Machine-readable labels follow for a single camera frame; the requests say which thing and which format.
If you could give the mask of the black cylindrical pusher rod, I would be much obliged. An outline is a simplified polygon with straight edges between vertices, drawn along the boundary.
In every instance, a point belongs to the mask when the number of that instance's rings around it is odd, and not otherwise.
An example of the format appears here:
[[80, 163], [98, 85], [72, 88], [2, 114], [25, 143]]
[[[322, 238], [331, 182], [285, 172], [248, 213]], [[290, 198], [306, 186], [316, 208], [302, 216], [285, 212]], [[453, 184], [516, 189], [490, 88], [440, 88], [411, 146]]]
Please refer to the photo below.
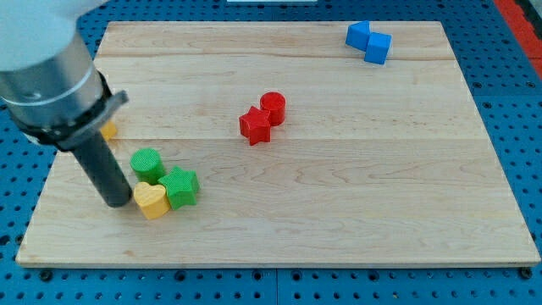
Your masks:
[[85, 139], [73, 154], [109, 207], [120, 208], [129, 202], [130, 184], [101, 133]]

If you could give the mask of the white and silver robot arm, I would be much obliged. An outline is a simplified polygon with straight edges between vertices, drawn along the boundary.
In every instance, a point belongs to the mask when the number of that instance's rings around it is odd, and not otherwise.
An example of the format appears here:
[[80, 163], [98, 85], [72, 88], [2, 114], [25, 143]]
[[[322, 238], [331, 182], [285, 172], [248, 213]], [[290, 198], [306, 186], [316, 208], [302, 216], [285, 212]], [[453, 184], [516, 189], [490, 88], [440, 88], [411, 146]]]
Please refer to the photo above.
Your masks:
[[101, 128], [127, 103], [112, 93], [77, 30], [102, 0], [3, 1], [1, 100], [32, 141], [71, 152], [105, 203], [118, 208], [130, 185]]

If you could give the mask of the yellow block behind arm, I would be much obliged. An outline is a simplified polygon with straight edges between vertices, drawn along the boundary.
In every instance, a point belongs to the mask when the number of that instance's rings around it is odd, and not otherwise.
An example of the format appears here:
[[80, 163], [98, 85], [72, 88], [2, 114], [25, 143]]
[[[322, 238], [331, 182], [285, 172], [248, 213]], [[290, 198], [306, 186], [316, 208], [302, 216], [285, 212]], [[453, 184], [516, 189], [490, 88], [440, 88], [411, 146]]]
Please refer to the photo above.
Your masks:
[[112, 120], [105, 123], [100, 129], [101, 135], [105, 141], [111, 140], [118, 132], [116, 125]]

